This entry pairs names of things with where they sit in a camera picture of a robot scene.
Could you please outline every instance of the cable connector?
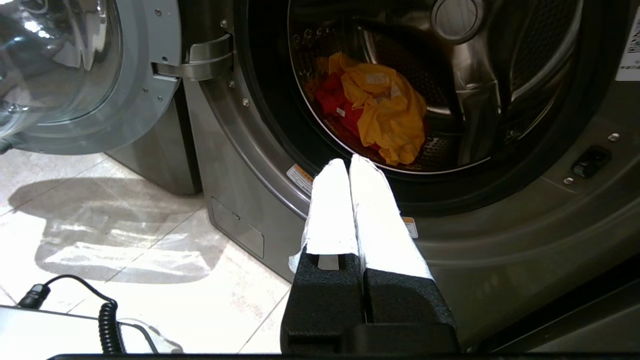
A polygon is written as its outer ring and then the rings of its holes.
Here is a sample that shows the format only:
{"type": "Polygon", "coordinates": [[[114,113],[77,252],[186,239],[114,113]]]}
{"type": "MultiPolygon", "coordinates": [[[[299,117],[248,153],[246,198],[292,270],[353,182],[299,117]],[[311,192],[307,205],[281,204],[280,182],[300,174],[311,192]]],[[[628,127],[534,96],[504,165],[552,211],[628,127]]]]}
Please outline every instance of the cable connector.
{"type": "Polygon", "coordinates": [[[50,292],[51,289],[48,285],[35,284],[20,300],[18,306],[25,309],[40,309],[40,306],[42,306],[44,300],[47,300],[50,292]]]}

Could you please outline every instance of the screw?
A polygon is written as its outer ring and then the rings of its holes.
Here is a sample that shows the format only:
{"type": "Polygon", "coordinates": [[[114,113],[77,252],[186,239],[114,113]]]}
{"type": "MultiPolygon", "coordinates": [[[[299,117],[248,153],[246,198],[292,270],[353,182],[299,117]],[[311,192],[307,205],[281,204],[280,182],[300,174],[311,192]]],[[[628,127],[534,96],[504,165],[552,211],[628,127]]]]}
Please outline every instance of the screw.
{"type": "Polygon", "coordinates": [[[613,133],[613,134],[609,135],[607,137],[607,139],[609,139],[610,142],[617,142],[618,140],[620,140],[620,134],[613,133]]]}

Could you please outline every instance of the yellow cloth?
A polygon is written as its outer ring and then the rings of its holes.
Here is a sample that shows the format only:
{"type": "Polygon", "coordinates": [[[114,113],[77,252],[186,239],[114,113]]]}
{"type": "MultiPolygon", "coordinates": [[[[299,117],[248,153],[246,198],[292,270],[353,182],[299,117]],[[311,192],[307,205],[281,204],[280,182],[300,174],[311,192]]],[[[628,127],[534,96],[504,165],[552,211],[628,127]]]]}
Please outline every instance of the yellow cloth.
{"type": "Polygon", "coordinates": [[[362,145],[380,146],[389,165],[412,163],[424,143],[424,99],[407,79],[386,66],[359,63],[344,53],[329,57],[329,73],[340,69],[345,97],[362,108],[358,132],[362,145]]]}

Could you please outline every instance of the door hinge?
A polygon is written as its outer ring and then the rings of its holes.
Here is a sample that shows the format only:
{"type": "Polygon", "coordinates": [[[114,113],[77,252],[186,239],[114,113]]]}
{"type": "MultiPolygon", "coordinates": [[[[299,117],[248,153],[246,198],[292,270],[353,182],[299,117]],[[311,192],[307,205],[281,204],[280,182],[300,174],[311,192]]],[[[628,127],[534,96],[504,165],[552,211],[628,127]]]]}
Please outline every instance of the door hinge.
{"type": "Polygon", "coordinates": [[[188,58],[179,66],[163,63],[154,65],[157,74],[200,81],[219,79],[231,72],[233,64],[233,37],[225,34],[216,40],[193,44],[188,58]]]}

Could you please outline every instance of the front-loading washing machine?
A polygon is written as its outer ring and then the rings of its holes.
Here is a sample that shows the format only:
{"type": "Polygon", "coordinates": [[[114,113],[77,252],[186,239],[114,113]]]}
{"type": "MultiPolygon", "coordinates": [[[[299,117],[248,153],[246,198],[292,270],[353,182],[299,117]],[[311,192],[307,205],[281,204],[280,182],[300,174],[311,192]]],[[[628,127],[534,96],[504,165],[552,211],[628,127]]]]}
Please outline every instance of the front-loading washing machine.
{"type": "Polygon", "coordinates": [[[289,280],[313,176],[353,153],[389,178],[463,346],[639,250],[638,0],[0,6],[4,150],[131,143],[182,78],[211,223],[289,280]],[[337,52],[424,98],[415,161],[318,110],[318,59],[337,52]]]}

